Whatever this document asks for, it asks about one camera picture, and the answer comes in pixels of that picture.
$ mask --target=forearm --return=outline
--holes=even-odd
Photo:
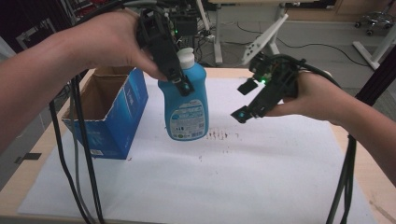
[[[396,186],[396,123],[362,102],[355,100],[349,104],[344,107],[349,109],[341,126],[368,150]]]
[[[63,33],[53,35],[0,63],[0,153],[84,69],[71,41]]]

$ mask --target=gray floor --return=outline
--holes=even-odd
[[[214,26],[215,20],[213,13],[211,14],[211,24]],[[373,36],[367,36],[364,27],[356,29],[353,24],[353,22],[287,21],[278,33],[277,46],[281,53],[289,54],[298,59],[305,58],[307,63],[329,71],[342,87],[361,88],[374,72],[371,67],[353,63],[341,51],[331,47],[315,45],[304,48],[290,48],[282,43],[294,47],[307,44],[330,45],[341,49],[354,61],[365,64],[364,59],[352,46],[352,41],[360,41],[368,50],[374,51],[387,32],[375,30]],[[269,24],[265,22],[239,22],[238,25],[252,32],[263,32]],[[215,64],[213,45],[210,42],[206,42],[201,47],[202,63],[205,62],[208,66],[241,67],[240,59],[245,46],[240,44],[254,41],[259,34],[241,30],[236,22],[224,23],[220,27],[221,40],[224,42],[222,43],[223,64]],[[388,92],[396,98],[395,83],[390,85]],[[18,168],[19,165],[15,161],[30,151],[49,124],[50,113],[45,108],[15,139],[7,151],[0,155],[0,189]]]

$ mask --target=box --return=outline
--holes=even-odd
[[[94,158],[125,160],[149,98],[143,73],[132,68],[96,69],[81,90],[81,105]],[[62,121],[82,143],[77,113],[70,108]]]

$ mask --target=person's right arm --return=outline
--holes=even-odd
[[[301,73],[299,95],[266,116],[299,114],[345,128],[373,156],[396,187],[396,123],[340,90],[324,77]]]

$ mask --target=blue bottle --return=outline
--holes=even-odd
[[[158,86],[165,98],[165,124],[169,136],[177,141],[191,141],[205,136],[208,130],[206,71],[194,61],[193,49],[182,49],[177,56],[194,91],[181,96],[172,82],[158,81]]]

